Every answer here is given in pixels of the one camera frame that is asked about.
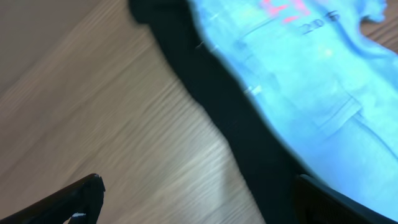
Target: wooden surface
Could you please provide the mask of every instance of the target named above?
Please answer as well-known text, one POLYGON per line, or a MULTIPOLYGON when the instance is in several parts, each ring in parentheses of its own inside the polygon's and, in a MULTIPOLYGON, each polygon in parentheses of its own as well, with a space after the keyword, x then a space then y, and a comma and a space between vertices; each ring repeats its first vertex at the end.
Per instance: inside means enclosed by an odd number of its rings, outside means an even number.
MULTIPOLYGON (((364 31, 398 51, 394 11, 364 31)), ((263 223, 125 1, 0 0, 0 31, 0 218, 96 172, 99 223, 263 223)))

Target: black cloth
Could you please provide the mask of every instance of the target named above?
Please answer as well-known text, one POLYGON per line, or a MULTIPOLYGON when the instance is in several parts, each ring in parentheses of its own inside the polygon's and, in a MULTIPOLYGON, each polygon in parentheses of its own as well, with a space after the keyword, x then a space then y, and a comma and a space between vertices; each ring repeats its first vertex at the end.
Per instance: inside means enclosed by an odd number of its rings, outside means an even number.
POLYGON ((266 223, 298 223, 292 187, 296 175, 307 172, 201 44, 185 0, 130 0, 129 7, 138 23, 150 26, 174 72, 227 139, 266 223))

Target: blue fabric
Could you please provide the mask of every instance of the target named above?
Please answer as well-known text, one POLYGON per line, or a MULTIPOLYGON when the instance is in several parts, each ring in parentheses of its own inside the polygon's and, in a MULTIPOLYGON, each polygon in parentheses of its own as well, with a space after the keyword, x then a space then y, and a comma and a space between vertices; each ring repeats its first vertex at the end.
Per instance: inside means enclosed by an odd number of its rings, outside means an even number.
POLYGON ((207 47, 331 188, 398 221, 398 57, 359 31, 384 0, 190 0, 207 47))

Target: shirt sleeve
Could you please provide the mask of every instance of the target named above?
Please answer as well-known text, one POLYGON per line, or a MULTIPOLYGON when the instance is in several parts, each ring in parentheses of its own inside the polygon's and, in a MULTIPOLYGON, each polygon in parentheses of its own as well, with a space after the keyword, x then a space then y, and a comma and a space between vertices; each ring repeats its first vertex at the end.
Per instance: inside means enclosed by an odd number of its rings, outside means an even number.
POLYGON ((362 20, 382 22, 386 18, 384 10, 387 8, 386 0, 357 0, 359 13, 362 20))

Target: blue clothing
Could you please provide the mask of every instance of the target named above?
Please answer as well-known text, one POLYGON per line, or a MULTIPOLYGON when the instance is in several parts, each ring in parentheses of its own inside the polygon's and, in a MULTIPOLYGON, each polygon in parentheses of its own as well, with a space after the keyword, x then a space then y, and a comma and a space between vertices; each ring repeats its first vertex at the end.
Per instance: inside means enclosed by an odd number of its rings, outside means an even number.
POLYGON ((398 56, 385 0, 190 0, 204 43, 315 176, 398 221, 398 56))

